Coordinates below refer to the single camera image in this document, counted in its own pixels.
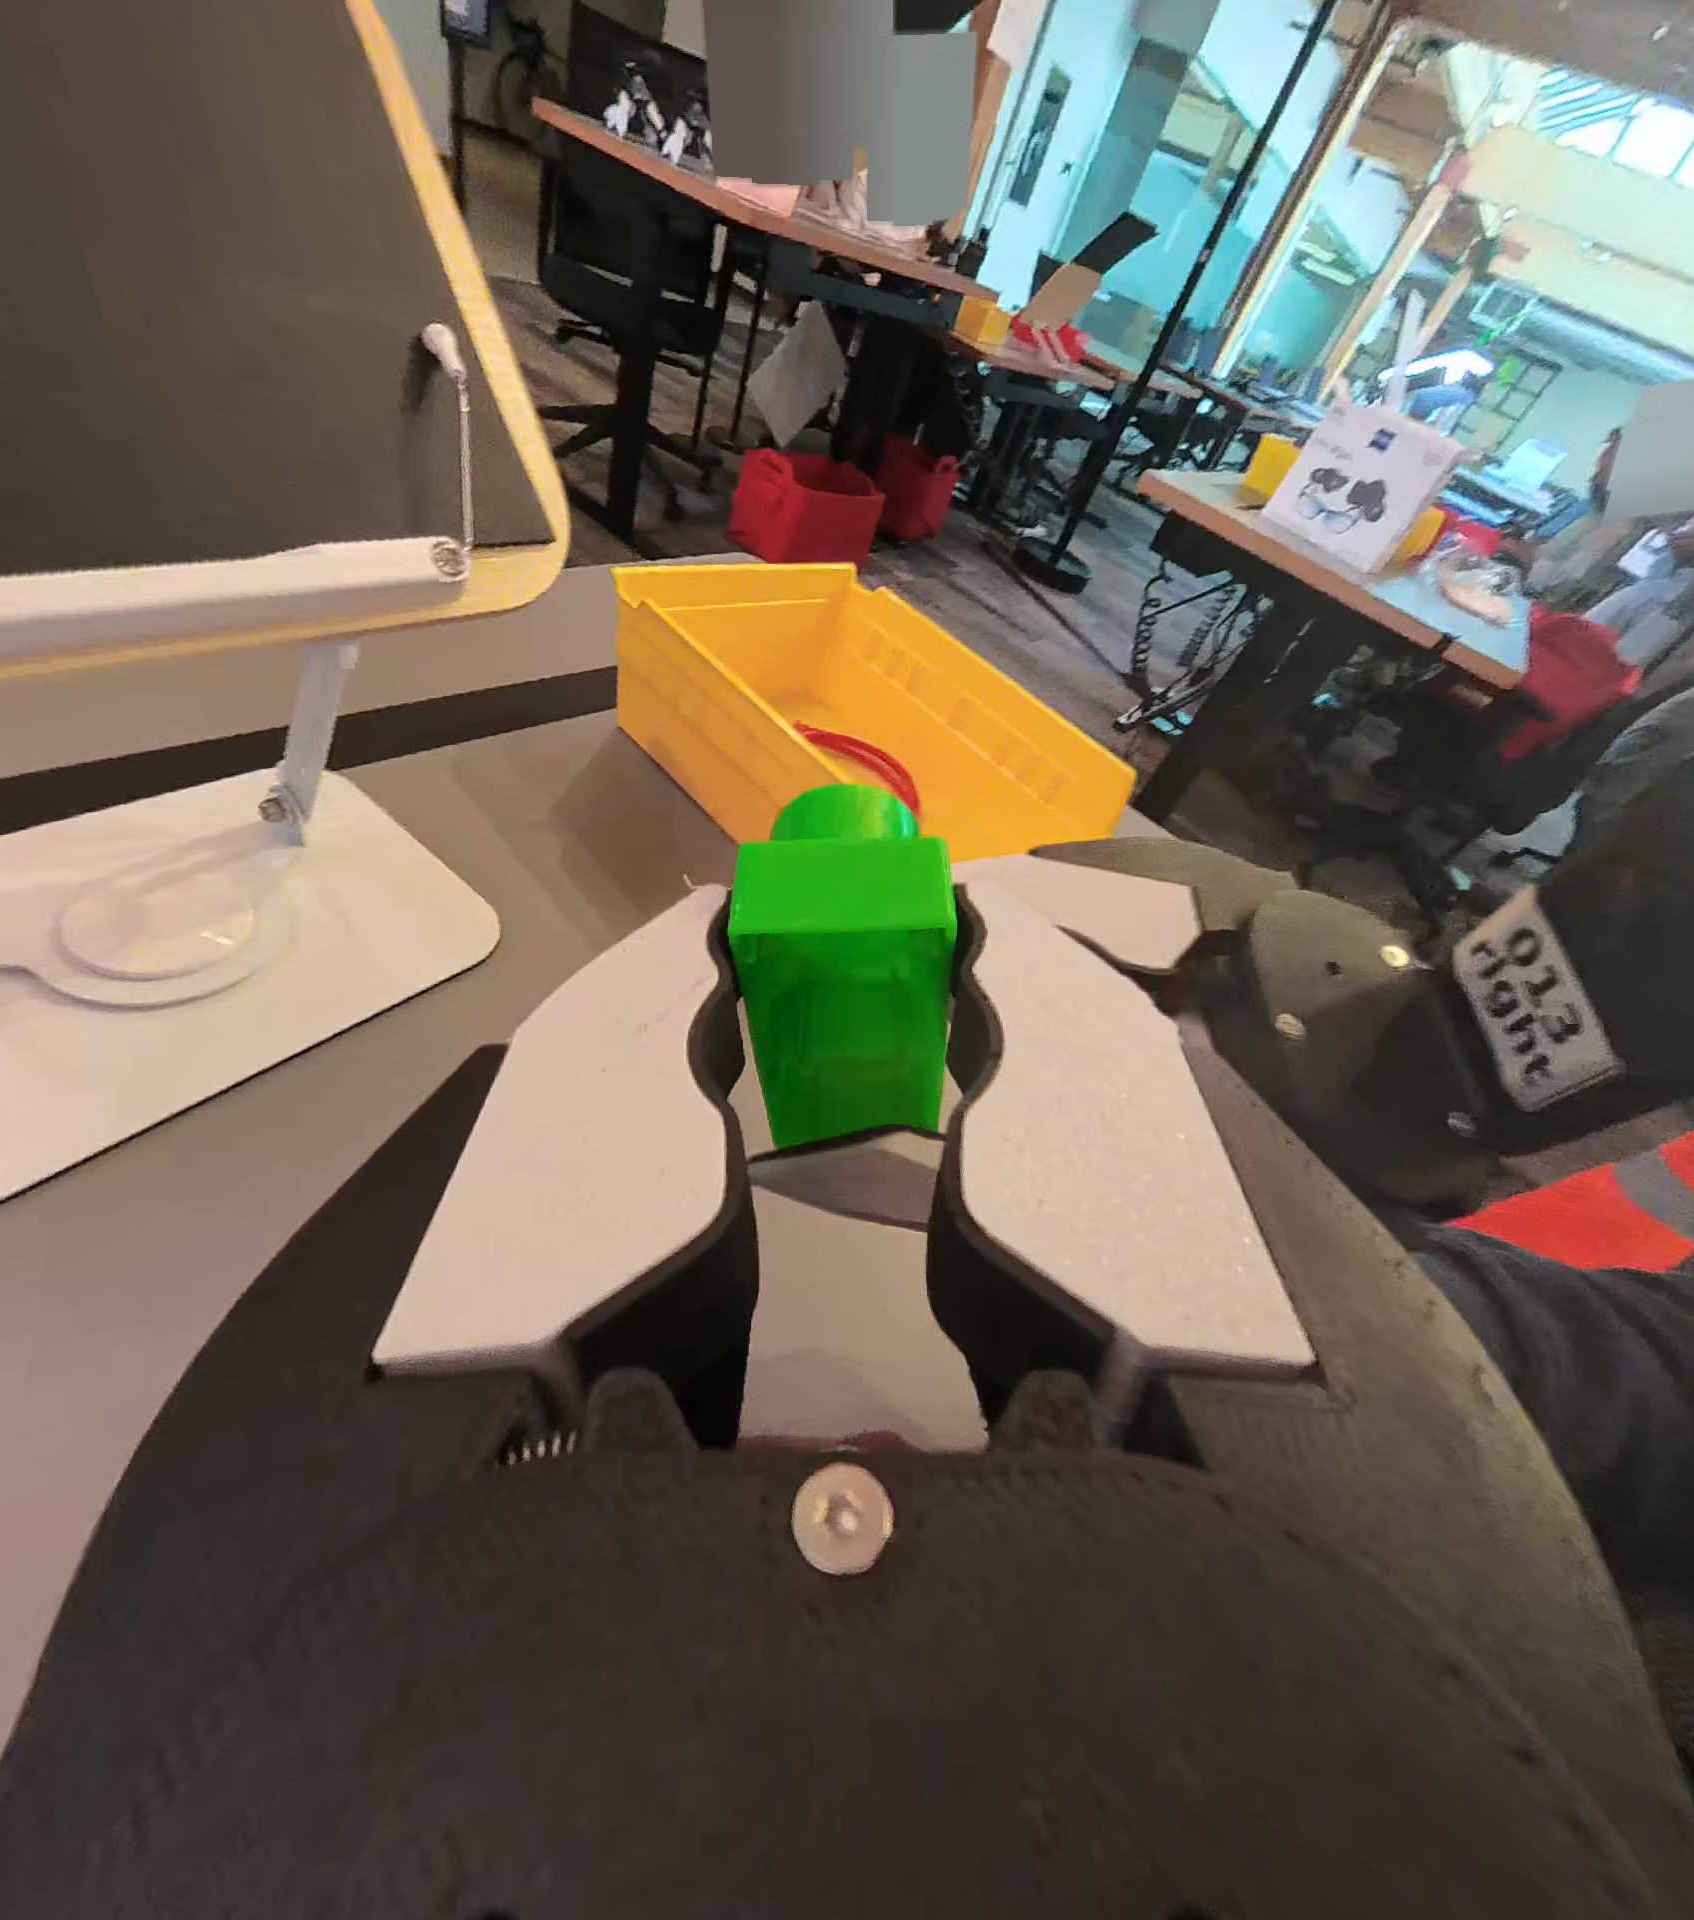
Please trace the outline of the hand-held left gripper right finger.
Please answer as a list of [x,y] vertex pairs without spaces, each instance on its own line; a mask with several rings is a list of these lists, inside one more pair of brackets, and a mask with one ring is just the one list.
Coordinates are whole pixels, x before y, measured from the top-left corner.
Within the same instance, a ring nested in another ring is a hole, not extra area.
[[1099,1373],[1299,1378],[1310,1341],[1178,1024],[1009,877],[964,877],[950,1197]]

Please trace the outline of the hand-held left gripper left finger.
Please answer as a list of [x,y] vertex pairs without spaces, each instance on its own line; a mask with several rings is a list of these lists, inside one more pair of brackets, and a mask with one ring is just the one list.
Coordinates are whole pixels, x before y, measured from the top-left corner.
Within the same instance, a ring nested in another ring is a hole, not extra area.
[[380,1373],[576,1379],[583,1341],[647,1304],[658,1347],[636,1366],[655,1373],[750,1329],[728,905],[694,885],[513,1029],[371,1345]]

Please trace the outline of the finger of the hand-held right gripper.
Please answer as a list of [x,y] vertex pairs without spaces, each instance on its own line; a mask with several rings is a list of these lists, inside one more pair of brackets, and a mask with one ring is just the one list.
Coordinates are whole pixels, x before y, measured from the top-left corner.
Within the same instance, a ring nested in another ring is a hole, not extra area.
[[1107,835],[1005,853],[1003,888],[1121,971],[1166,977],[1297,883],[1205,842]]
[[925,1231],[946,1139],[915,1126],[879,1126],[750,1155],[750,1182],[834,1217]]

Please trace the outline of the green plastic block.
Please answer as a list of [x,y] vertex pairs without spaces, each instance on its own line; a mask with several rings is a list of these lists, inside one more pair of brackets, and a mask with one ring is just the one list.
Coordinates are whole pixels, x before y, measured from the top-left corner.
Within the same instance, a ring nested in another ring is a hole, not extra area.
[[737,847],[725,943],[776,1147],[937,1130],[956,883],[907,804],[859,782],[787,802]]

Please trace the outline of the yellow plastic bin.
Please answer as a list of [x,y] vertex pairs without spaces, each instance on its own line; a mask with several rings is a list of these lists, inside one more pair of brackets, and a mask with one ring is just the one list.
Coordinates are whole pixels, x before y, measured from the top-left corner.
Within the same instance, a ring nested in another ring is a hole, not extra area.
[[850,563],[611,570],[619,730],[734,842],[795,795],[899,768],[921,833],[959,862],[1106,839],[1133,768]]

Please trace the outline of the orange high-visibility vest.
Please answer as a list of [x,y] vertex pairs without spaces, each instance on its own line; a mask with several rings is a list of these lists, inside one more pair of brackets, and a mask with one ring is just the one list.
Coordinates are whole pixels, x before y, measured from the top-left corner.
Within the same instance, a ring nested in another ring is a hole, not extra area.
[[1694,1127],[1487,1202],[1454,1227],[1582,1272],[1667,1273],[1694,1260]]

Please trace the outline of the white board stand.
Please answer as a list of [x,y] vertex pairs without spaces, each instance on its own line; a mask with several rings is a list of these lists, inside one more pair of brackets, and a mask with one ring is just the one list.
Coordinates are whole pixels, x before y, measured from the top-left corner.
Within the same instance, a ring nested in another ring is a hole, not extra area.
[[471,375],[418,334],[456,411],[458,530],[240,559],[0,578],[0,666],[284,633],[275,768],[0,833],[0,1202],[468,971],[494,910],[328,771],[373,619],[474,583]]

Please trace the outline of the wooden desk with black legs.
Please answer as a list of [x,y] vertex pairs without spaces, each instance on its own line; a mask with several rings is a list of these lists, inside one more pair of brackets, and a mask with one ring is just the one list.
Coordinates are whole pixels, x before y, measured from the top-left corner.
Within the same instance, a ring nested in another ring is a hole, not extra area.
[[1239,501],[1231,473],[1145,471],[1140,496],[1161,514],[1159,559],[1193,572],[1218,559],[1248,603],[1264,603],[1231,659],[1169,738],[1159,763],[1135,786],[1131,808],[1166,825],[1197,778],[1239,782],[1330,675],[1361,650],[1457,675],[1500,707],[1524,716],[1529,645],[1522,600],[1506,626],[1459,611],[1416,572],[1359,575],[1317,548],[1264,522]]

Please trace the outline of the white printed box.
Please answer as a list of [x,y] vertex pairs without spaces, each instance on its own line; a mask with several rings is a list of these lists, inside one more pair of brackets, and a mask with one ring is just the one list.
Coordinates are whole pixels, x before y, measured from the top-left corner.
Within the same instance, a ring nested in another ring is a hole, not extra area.
[[1336,566],[1378,575],[1436,499],[1464,448],[1386,406],[1337,399],[1261,506],[1261,526]]

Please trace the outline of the small red fabric bin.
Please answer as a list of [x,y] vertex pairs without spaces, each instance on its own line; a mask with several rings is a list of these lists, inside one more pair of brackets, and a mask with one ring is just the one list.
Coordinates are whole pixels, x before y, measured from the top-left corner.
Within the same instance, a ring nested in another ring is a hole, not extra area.
[[918,439],[885,434],[876,469],[881,494],[877,538],[898,546],[936,539],[959,481],[959,458]]

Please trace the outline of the large red fabric bin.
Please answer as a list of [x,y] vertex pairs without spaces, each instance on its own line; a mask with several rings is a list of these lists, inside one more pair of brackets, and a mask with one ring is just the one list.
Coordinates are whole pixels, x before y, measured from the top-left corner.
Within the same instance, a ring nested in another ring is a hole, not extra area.
[[762,563],[846,563],[859,570],[885,496],[858,466],[825,451],[756,445],[737,461],[725,519],[732,546]]

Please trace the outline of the black floor stand pole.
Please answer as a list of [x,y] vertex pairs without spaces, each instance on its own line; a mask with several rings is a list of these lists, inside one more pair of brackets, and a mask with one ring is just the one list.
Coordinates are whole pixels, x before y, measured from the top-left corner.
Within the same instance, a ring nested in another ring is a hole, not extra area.
[[1249,213],[1291,179],[1339,78],[1337,4],[1109,4],[1121,59],[1099,131],[1054,227],[1055,260],[1083,260],[1107,227],[1150,227],[1099,266],[1074,323],[1107,380],[1055,420],[1044,451],[1069,459],[1011,546],[1028,585],[1080,594],[1091,566],[1074,546],[1127,429],[1168,401],[1159,375],[1213,363],[1203,334],[1252,252]]

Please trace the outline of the grey hanging sheet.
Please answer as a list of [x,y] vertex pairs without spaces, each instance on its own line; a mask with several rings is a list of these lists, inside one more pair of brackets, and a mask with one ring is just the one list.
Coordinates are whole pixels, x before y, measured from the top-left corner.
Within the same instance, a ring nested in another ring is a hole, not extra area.
[[780,343],[750,371],[743,395],[767,443],[784,451],[846,394],[847,378],[850,362],[825,304],[807,299]]

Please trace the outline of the open cardboard box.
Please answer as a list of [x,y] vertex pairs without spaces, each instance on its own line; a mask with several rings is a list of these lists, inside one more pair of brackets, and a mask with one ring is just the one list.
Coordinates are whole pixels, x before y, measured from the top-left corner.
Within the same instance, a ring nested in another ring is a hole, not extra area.
[[1028,291],[1018,311],[1032,332],[1057,332],[1074,323],[1131,252],[1140,252],[1158,233],[1156,222],[1133,210],[1119,211],[1067,260],[1054,260],[1051,271]]

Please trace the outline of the long wooden desk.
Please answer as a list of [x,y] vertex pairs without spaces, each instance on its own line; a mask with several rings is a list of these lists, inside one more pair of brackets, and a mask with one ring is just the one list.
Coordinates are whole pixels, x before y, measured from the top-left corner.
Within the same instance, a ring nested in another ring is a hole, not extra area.
[[639,559],[661,555],[638,526],[641,481],[653,481],[664,517],[676,519],[681,498],[669,469],[688,467],[708,485],[717,467],[715,451],[655,424],[653,383],[658,368],[713,368],[728,315],[723,246],[735,233],[740,252],[753,253],[757,293],[870,322],[876,353],[901,332],[923,334],[1026,403],[1042,387],[1118,390],[1109,365],[959,332],[961,302],[988,299],[988,290],[942,261],[799,210],[771,210],[574,108],[535,100],[532,113],[543,131],[538,285],[556,305],[560,339],[596,339],[615,355],[611,399],[546,411],[546,421],[569,426],[553,458],[603,448],[603,489],[568,481],[569,504]]

